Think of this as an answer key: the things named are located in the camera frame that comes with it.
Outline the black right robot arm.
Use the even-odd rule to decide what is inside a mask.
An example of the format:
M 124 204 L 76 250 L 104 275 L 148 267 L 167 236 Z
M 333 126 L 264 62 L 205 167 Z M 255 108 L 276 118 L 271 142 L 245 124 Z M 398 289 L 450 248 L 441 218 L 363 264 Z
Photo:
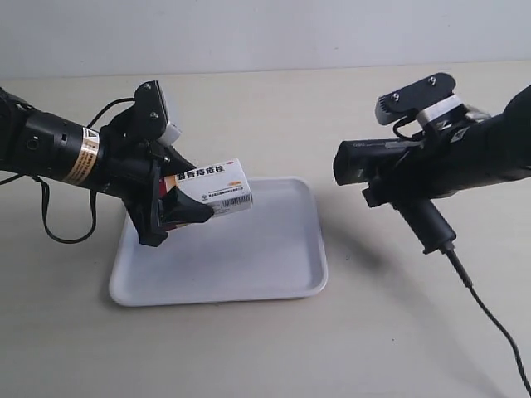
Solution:
M 409 151 L 401 162 L 369 182 L 362 194 L 370 207 L 530 177 L 530 88 L 504 111 L 445 134 L 438 146 Z

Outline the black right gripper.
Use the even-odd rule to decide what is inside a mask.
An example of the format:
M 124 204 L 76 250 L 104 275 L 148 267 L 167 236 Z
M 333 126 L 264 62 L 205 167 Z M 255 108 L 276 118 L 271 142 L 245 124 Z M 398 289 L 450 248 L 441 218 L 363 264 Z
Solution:
M 436 142 L 400 138 L 368 139 L 361 144 L 361 181 L 370 207 L 394 201 L 443 198 L 469 187 L 460 146 L 469 127 L 452 125 Z

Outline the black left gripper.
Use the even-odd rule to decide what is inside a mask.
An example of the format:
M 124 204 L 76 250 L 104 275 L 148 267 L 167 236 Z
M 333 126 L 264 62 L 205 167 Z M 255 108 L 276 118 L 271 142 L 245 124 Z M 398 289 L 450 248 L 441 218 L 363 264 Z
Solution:
M 160 197 L 163 174 L 183 174 L 197 167 L 173 146 L 157 142 L 162 116 L 152 119 L 135 108 L 115 115 L 100 129 L 102 154 L 89 175 L 89 189 L 121 200 L 138 234 L 139 243 L 159 246 L 164 227 L 204 223 L 214 210 L 177 187 Z

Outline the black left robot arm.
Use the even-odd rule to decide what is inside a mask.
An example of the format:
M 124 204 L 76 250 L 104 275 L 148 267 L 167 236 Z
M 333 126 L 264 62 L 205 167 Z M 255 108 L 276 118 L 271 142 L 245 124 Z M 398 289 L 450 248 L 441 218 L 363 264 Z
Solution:
M 177 226 L 204 223 L 214 210 L 178 187 L 162 192 L 166 177 L 184 177 L 194 166 L 173 147 L 178 132 L 156 80 L 141 84 L 129 108 L 95 130 L 41 111 L 1 92 L 1 169 L 41 185 L 41 213 L 48 212 L 47 179 L 119 198 L 142 245 L 159 246 Z

